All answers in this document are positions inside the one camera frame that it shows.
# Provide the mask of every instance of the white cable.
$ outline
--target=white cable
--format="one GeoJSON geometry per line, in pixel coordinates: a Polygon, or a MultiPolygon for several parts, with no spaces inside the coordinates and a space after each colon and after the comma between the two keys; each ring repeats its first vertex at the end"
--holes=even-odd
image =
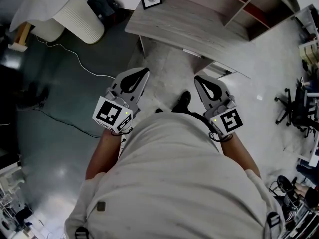
{"type": "Polygon", "coordinates": [[[111,78],[111,79],[115,79],[114,77],[109,76],[109,75],[101,75],[101,74],[92,73],[91,71],[89,71],[88,69],[86,69],[86,68],[82,65],[82,63],[81,63],[81,61],[80,61],[80,58],[79,58],[79,56],[78,56],[78,54],[77,54],[76,52],[65,48],[62,44],[57,43],[57,44],[54,44],[54,45],[52,45],[52,46],[49,46],[49,45],[48,45],[48,42],[42,42],[42,41],[40,41],[37,36],[36,36],[36,39],[37,39],[39,42],[44,43],[44,44],[45,44],[47,47],[49,47],[49,48],[60,45],[63,49],[72,52],[73,54],[75,54],[75,55],[77,56],[78,61],[79,61],[79,63],[80,63],[80,66],[81,66],[84,70],[86,70],[87,72],[89,72],[90,74],[93,74],[93,75],[98,76],[98,77],[109,77],[109,78],[111,78]]]}

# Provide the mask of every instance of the white t-shirt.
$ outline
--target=white t-shirt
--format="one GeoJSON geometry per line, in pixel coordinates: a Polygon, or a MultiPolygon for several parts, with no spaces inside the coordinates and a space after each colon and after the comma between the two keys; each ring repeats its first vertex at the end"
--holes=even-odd
{"type": "Polygon", "coordinates": [[[83,183],[67,236],[84,226],[94,239],[261,239],[271,210],[282,228],[281,208],[262,180],[218,153],[208,134],[187,114],[139,123],[117,164],[83,183]]]}

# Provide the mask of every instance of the white tile floor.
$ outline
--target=white tile floor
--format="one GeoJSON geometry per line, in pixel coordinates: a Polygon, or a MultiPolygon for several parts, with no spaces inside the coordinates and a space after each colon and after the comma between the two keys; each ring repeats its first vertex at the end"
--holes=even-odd
{"type": "MultiPolygon", "coordinates": [[[[295,95],[296,79],[304,74],[298,45],[299,29],[287,21],[254,41],[257,57],[255,75],[249,79],[239,73],[221,78],[236,102],[244,123],[237,133],[255,159],[266,184],[282,174],[292,179],[296,174],[297,154],[304,145],[303,135],[286,121],[275,125],[282,105],[274,97],[290,88],[295,95]],[[293,152],[284,152],[287,147],[293,152]]],[[[203,113],[202,102],[193,83],[192,65],[197,58],[165,44],[152,42],[151,52],[142,66],[151,71],[150,80],[140,98],[141,112],[134,124],[158,107],[170,111],[183,90],[192,93],[191,111],[203,113]]]]}

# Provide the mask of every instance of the black bag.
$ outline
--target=black bag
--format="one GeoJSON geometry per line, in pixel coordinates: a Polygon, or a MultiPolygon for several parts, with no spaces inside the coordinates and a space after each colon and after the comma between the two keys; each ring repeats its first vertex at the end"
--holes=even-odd
{"type": "Polygon", "coordinates": [[[88,5],[102,24],[108,28],[115,23],[115,13],[119,5],[113,0],[88,0],[88,5]]]}
{"type": "Polygon", "coordinates": [[[129,10],[120,9],[119,4],[113,0],[88,0],[87,3],[106,29],[131,14],[129,10]]]}

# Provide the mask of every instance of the white box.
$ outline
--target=white box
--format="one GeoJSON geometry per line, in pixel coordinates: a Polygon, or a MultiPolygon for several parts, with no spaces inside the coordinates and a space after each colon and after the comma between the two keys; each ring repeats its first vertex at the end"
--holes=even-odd
{"type": "Polygon", "coordinates": [[[93,113],[93,119],[102,127],[119,133],[133,119],[133,111],[100,97],[93,113]]]}
{"type": "Polygon", "coordinates": [[[229,135],[243,126],[236,108],[228,109],[227,111],[212,117],[210,121],[214,124],[213,127],[215,130],[219,131],[218,134],[221,136],[229,135]]]}

